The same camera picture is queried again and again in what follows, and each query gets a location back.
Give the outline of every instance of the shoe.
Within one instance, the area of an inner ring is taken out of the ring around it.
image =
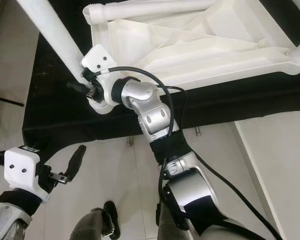
[[[120,226],[118,223],[118,213],[116,211],[114,202],[107,201],[104,204],[103,209],[110,215],[112,223],[114,225],[114,232],[113,232],[113,234],[110,235],[110,238],[112,240],[117,240],[121,236],[121,231],[120,231]]]

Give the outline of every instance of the white floor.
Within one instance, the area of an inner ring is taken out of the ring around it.
[[[26,102],[38,32],[15,1],[8,1],[0,22],[0,97]],[[0,102],[0,150],[23,144],[21,127],[24,108]],[[185,130],[189,144],[212,167],[228,178],[264,213],[230,124]],[[155,208],[158,201],[157,164],[143,136],[96,140],[85,143],[82,167],[68,185],[58,185],[51,200],[33,216],[25,239],[65,240],[79,219],[92,208],[113,200],[118,208],[122,240],[155,239]],[[54,172],[65,170],[79,145],[68,146],[50,160]],[[216,177],[206,171],[215,188],[221,210],[247,228],[272,239],[262,224],[240,199]],[[8,190],[0,167],[0,194]]]

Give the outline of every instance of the black bar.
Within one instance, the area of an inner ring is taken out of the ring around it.
[[[0,97],[0,101],[2,101],[2,102],[6,102],[6,103],[10,103],[10,104],[13,104],[13,105],[17,105],[17,106],[24,106],[24,104],[22,103],[19,103],[19,102],[16,102],[16,101],[11,101],[11,100],[8,100],[8,99],[5,99],[5,98],[1,98]]]

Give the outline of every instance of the black cloth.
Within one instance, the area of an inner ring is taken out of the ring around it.
[[[82,9],[89,0],[50,0],[83,54],[91,48],[90,26]],[[294,44],[300,44],[300,10],[292,0],[261,0]],[[66,87],[75,80],[40,35],[23,121],[25,144],[45,149],[46,159],[70,144],[142,134],[137,116],[123,106],[99,115],[85,96]],[[225,123],[300,111],[300,74],[278,72],[187,91],[185,127]],[[182,95],[172,94],[176,119]]]

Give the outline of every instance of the black shoe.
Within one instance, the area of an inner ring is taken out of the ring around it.
[[[119,239],[119,237],[121,236],[121,231],[120,231],[120,227],[119,227],[119,223],[118,223],[118,213],[116,211],[116,207],[114,202],[112,201],[107,201],[104,206],[103,209],[109,213],[112,223],[114,225],[114,232],[113,234],[110,235],[110,238],[112,240],[117,240]]]

